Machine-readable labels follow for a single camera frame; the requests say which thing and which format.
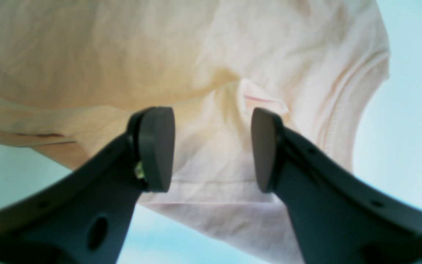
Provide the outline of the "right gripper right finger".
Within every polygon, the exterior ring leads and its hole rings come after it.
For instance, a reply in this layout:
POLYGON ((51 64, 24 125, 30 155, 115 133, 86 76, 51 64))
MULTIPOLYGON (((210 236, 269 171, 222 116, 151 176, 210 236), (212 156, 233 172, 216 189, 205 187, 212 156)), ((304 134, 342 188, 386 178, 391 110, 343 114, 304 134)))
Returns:
POLYGON ((259 189, 283 202, 307 264, 422 264, 422 210, 365 184, 279 115, 251 120, 259 189))

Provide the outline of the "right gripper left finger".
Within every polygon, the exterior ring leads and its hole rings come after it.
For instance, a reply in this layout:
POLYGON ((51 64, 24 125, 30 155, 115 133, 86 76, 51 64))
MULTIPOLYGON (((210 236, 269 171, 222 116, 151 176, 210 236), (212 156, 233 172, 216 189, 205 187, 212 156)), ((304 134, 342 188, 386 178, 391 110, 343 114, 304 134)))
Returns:
POLYGON ((0 209, 0 262, 115 264, 142 193, 171 185, 175 118, 149 107, 82 167, 0 209))

